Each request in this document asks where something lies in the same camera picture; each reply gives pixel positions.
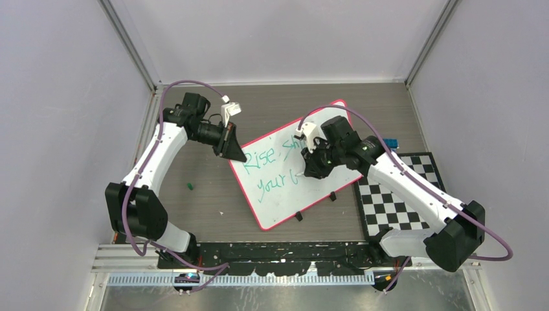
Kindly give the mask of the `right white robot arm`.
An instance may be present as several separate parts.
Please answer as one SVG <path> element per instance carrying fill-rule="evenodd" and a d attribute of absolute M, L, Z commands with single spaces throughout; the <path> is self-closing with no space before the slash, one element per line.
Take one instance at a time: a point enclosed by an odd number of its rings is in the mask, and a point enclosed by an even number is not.
<path fill-rule="evenodd" d="M 358 171 L 393 192 L 427 223 L 425 229 L 381 229 L 370 247 L 370 259 L 386 266 L 395 257 L 424 257 L 445 271 L 455 272 L 483 243 L 484 207 L 456 199 L 409 168 L 374 136 L 361 139 L 347 118 L 335 116 L 321 126 L 301 122 L 295 138 L 304 175 L 324 179 L 336 167 Z"/>

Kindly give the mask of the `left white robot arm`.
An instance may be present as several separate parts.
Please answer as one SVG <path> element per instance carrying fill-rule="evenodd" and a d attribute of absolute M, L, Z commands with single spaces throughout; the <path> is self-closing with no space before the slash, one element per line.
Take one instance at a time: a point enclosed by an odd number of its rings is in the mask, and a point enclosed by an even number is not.
<path fill-rule="evenodd" d="M 237 102 L 223 98 L 221 121 L 205 119 L 210 102 L 197 93 L 185 93 L 183 101 L 162 111 L 153 138 L 133 170 L 120 183 L 110 183 L 105 191 L 112 229 L 156 242 L 174 251 L 174 260 L 183 268 L 193 267 L 199 258 L 194 234 L 173 225 L 158 198 L 162 181 L 177 153 L 195 141 L 209 145 L 215 156 L 245 162 L 236 137 L 236 125 L 229 119 L 241 112 Z"/>

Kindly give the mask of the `pink-framed whiteboard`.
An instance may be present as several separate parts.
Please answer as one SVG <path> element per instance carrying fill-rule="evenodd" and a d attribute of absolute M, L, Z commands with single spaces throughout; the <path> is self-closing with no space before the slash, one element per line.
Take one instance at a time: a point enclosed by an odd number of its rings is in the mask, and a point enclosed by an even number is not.
<path fill-rule="evenodd" d="M 334 168 L 324 179 L 295 177 L 305 169 L 300 153 L 306 145 L 295 138 L 298 124 L 294 120 L 245 144 L 242 148 L 247 157 L 245 163 L 229 162 L 263 231 L 271 230 L 362 177 L 358 171 L 344 166 Z"/>

